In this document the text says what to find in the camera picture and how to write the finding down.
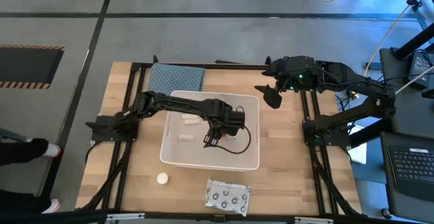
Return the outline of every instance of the sneaker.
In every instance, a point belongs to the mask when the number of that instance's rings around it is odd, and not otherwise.
[[[60,155],[60,152],[61,150],[59,146],[49,143],[47,151],[42,156],[58,157]]]
[[[50,207],[48,207],[48,209],[44,210],[42,212],[42,214],[54,213],[59,208],[60,208],[60,200],[59,199],[52,199],[52,204],[50,205]]]

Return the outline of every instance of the wooden table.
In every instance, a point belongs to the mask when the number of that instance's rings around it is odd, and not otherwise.
[[[130,72],[130,62],[113,63],[101,113],[114,115],[121,110]],[[146,70],[143,91],[149,83]],[[260,167],[248,172],[199,170],[164,164],[159,159],[167,112],[158,112],[140,123],[137,141],[132,146],[121,209],[138,212],[221,213],[204,207],[208,177],[251,187],[249,214],[318,215],[309,150],[304,144],[301,121],[304,119],[299,93],[283,93],[280,109],[270,108],[255,85],[275,80],[260,71],[206,69],[203,91],[249,94],[260,100]],[[310,96],[308,102],[313,115]],[[338,112],[333,92],[318,95],[321,114]],[[87,204],[106,180],[113,143],[98,145],[89,156],[76,207]],[[357,211],[361,211],[348,156],[338,147],[328,147],[334,183]],[[166,172],[167,185],[157,183],[157,175]],[[113,185],[113,206],[117,184]],[[327,188],[323,183],[326,210],[330,211]]]

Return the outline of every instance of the blue cloth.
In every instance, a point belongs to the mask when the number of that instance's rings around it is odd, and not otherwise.
[[[173,91],[200,91],[205,69],[170,64],[154,64],[149,89],[170,95]]]

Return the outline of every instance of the white container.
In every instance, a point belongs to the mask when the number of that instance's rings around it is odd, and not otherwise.
[[[245,112],[245,126],[248,127],[252,141],[249,148],[242,154],[235,155],[215,147],[203,148],[203,138],[209,129],[208,122],[201,121],[198,125],[186,126],[182,122],[181,113],[168,112],[165,121],[163,142],[161,144],[160,160],[166,164],[187,168],[210,170],[247,171],[259,167],[259,100],[255,96],[240,94],[222,94],[214,92],[173,91],[172,96],[194,100],[218,98],[227,102],[235,110],[242,106]],[[179,134],[192,134],[193,141],[178,140]],[[231,151],[245,149],[249,142],[246,129],[238,130],[234,138],[222,137],[218,145]]]

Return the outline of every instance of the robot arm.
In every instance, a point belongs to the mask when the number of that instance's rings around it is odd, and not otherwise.
[[[235,136],[238,129],[244,129],[245,113],[233,111],[232,106],[219,99],[205,99],[203,101],[168,96],[152,91],[138,94],[133,105],[127,111],[119,112],[115,116],[115,123],[111,125],[98,125],[86,123],[94,130],[101,126],[110,126],[112,130],[129,133],[132,123],[137,119],[154,116],[158,111],[175,111],[198,115],[208,121],[208,130],[204,143],[206,147],[215,146],[223,134]]]
[[[315,61],[306,56],[286,56],[273,61],[270,68],[262,74],[276,79],[274,88],[268,85],[255,86],[264,94],[265,102],[274,109],[281,104],[282,97],[279,93],[287,90],[319,93],[325,90],[350,90],[368,96],[362,105],[332,116],[320,115],[314,121],[307,122],[308,125],[304,125],[305,136],[312,140],[328,137],[346,144],[347,140],[342,140],[340,135],[347,134],[348,122],[368,116],[384,118],[395,114],[393,86],[358,75],[339,62]]]

